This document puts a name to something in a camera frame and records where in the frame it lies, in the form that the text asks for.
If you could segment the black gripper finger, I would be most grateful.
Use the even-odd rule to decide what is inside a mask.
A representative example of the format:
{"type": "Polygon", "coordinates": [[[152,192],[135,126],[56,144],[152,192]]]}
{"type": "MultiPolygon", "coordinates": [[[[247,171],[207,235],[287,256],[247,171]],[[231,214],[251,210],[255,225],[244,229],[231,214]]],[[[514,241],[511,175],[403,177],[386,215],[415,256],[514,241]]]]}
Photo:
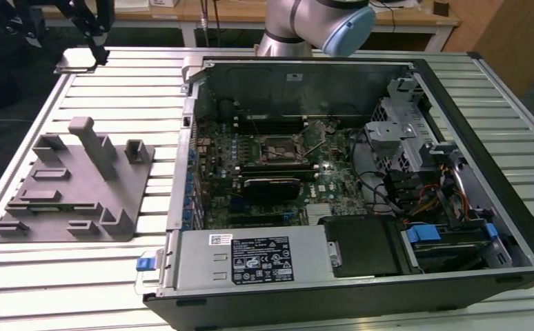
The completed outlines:
{"type": "Polygon", "coordinates": [[[35,1],[0,0],[0,28],[10,34],[23,35],[32,46],[43,47],[43,10],[35,1]]]}
{"type": "Polygon", "coordinates": [[[95,64],[103,66],[108,62],[110,51],[104,44],[115,22],[115,1],[96,0],[95,3],[96,12],[80,0],[55,1],[55,6],[86,38],[95,64]]]}

